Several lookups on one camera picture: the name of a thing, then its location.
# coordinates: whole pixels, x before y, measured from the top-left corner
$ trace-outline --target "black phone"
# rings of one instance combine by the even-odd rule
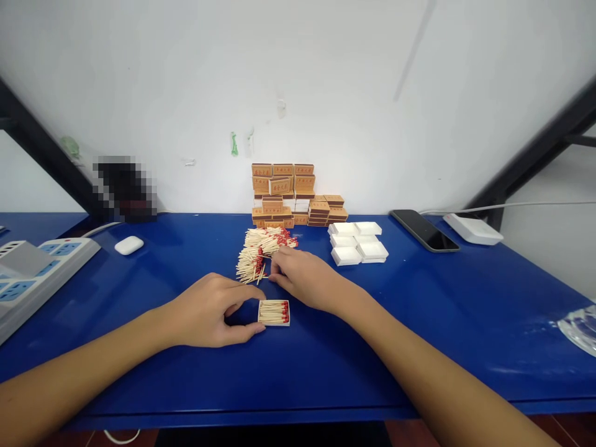
[[[459,245],[414,210],[393,210],[390,214],[428,251],[446,253],[459,250]]]

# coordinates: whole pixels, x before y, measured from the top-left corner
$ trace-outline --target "floor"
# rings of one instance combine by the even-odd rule
[[[531,416],[540,428],[561,447],[596,446],[596,413]],[[420,419],[389,420],[385,422],[394,447],[439,447],[439,444]],[[111,432],[117,440],[127,440],[136,430]],[[143,430],[130,447],[153,447],[158,430]],[[114,446],[103,431],[55,433],[38,447],[110,447]]]

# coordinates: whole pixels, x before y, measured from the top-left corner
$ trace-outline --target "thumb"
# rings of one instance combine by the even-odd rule
[[[264,330],[265,325],[259,322],[250,323],[246,326],[228,326],[223,336],[222,346],[246,343],[253,338],[254,334],[258,334]]]
[[[279,284],[290,295],[294,295],[294,285],[287,276],[279,273],[273,273],[269,275],[269,280],[275,282],[276,284]]]

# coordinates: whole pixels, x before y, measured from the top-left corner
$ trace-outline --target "hand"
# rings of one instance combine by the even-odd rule
[[[228,326],[223,321],[224,316],[229,317],[251,298],[264,300],[265,295],[255,286],[209,273],[156,311],[173,346],[219,348],[246,343],[265,330],[265,325],[258,322]]]
[[[366,295],[318,256],[287,246],[272,256],[269,280],[304,304],[335,315],[350,299]]]

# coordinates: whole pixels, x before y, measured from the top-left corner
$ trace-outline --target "left hand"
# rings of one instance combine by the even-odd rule
[[[219,348],[246,343],[254,334],[265,330],[258,322],[228,326],[223,321],[224,316],[230,316],[251,298],[264,300],[265,294],[255,286],[209,273],[155,310],[172,345]]]

